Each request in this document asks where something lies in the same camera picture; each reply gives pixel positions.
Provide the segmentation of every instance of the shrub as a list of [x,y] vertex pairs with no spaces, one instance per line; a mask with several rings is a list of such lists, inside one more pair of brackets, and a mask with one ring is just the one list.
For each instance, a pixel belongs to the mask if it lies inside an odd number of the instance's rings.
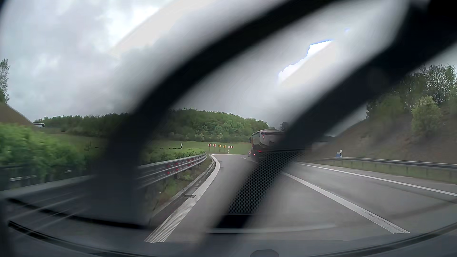
[[194,155],[199,155],[205,151],[199,148],[181,149],[158,149],[148,147],[142,154],[141,164],[148,164],[159,161],[169,161]]
[[64,168],[80,169],[84,158],[76,148],[30,127],[0,123],[0,165],[29,164],[43,178]]
[[411,130],[414,135],[429,136],[439,128],[441,110],[431,96],[421,97],[411,112]]

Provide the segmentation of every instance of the grass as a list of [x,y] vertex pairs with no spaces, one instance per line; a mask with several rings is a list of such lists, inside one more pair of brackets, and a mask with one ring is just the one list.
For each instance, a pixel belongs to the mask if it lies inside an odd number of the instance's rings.
[[[170,141],[170,140],[161,140],[161,141],[153,141],[152,144],[158,148],[180,148],[182,143],[183,149],[189,148],[200,148],[205,150],[207,153],[219,153],[219,149],[221,150],[221,154],[235,154],[235,155],[245,155],[251,149],[251,144],[248,142],[237,142],[237,143],[220,143],[220,142],[195,142],[195,141]],[[223,148],[223,146],[229,145],[233,146],[233,148]]]
[[179,191],[189,185],[211,164],[211,158],[207,156],[201,165],[195,166],[192,170],[183,171],[178,174],[178,179],[170,177],[147,188],[145,195],[145,207],[147,215],[175,196]]
[[71,135],[71,134],[66,134],[66,133],[51,134],[51,135],[62,141],[66,141],[66,142],[76,146],[76,148],[79,151],[84,151],[84,148],[86,147],[86,145],[88,143],[91,143],[92,147],[94,147],[94,148],[103,147],[106,143],[106,139],[103,139],[103,138],[76,136],[76,135]]

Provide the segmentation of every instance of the cloudy sky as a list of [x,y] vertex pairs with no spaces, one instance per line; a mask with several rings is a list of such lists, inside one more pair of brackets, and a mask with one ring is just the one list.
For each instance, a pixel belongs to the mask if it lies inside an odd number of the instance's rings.
[[[11,0],[0,26],[0,57],[11,64],[9,105],[30,120],[129,111],[149,89],[147,79],[159,79],[205,40],[281,0],[194,1],[198,8],[168,22],[157,43],[116,58],[112,48],[148,17],[184,7],[171,6],[178,0]],[[317,13],[225,65],[176,107],[230,112],[276,127],[291,121],[388,43],[386,28],[402,15],[398,3],[356,1]],[[451,51],[439,62],[454,64],[455,56]],[[361,107],[349,123],[363,116]]]

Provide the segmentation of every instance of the white road line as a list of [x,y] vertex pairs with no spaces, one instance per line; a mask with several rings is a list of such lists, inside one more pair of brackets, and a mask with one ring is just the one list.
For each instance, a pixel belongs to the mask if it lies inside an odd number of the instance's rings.
[[295,176],[292,176],[290,174],[287,174],[287,173],[284,173],[284,175],[288,176],[289,178],[293,179],[293,180],[296,180],[300,183],[302,183],[303,185],[311,188],[311,189],[314,189],[315,191],[325,195],[326,197],[334,200],[335,202],[345,206],[346,208],[350,209],[350,210],[353,210],[355,211],[356,213],[362,215],[363,217],[371,220],[372,222],[378,224],[379,226],[381,226],[382,228],[385,228],[387,229],[387,231],[393,233],[393,234],[400,234],[400,233],[409,233],[408,231],[400,228],[399,226],[395,225],[394,223],[388,221],[388,220],[385,220],[379,216],[377,216],[376,214],[374,213],[371,213],[367,210],[365,210],[364,208],[358,206],[358,205],[355,205],[335,194],[332,194],[328,191],[325,191],[323,190],[322,188],[318,187],[318,186],[315,186],[307,181],[304,181],[303,179],[301,178],[298,178],[298,177],[295,177]]
[[213,155],[211,158],[216,162],[214,171],[209,177],[201,184],[201,186],[194,192],[194,198],[187,199],[177,210],[175,210],[162,224],[160,224],[144,241],[148,243],[165,242],[168,236],[178,226],[178,224],[184,219],[189,211],[194,207],[197,201],[202,197],[203,193],[208,189],[209,185],[213,182],[217,176],[221,167],[218,160]]
[[337,172],[347,173],[347,174],[351,174],[351,175],[355,175],[355,176],[368,177],[368,178],[377,179],[377,180],[386,181],[386,182],[391,182],[391,183],[404,185],[404,186],[408,186],[408,187],[415,187],[415,188],[420,188],[420,189],[424,189],[424,190],[429,190],[429,191],[433,191],[433,192],[437,192],[437,193],[443,193],[443,194],[447,194],[447,195],[457,196],[457,193],[451,193],[451,192],[442,191],[442,190],[438,190],[438,189],[434,189],[434,188],[430,188],[430,187],[421,187],[421,186],[417,186],[417,185],[413,185],[413,184],[398,182],[398,181],[394,181],[394,180],[388,180],[388,179],[385,179],[385,178],[372,177],[372,176],[367,176],[367,175],[362,175],[362,174],[357,174],[357,173],[352,173],[352,172],[347,172],[347,171],[340,171],[340,170],[335,170],[335,169],[330,169],[330,168],[325,168],[325,167],[319,167],[319,166],[314,166],[314,165],[309,165],[309,164],[303,164],[303,163],[299,163],[299,164],[300,165],[304,165],[304,166],[314,167],[314,168],[321,168],[321,169],[325,169],[325,170],[329,170],[329,171],[337,171]]

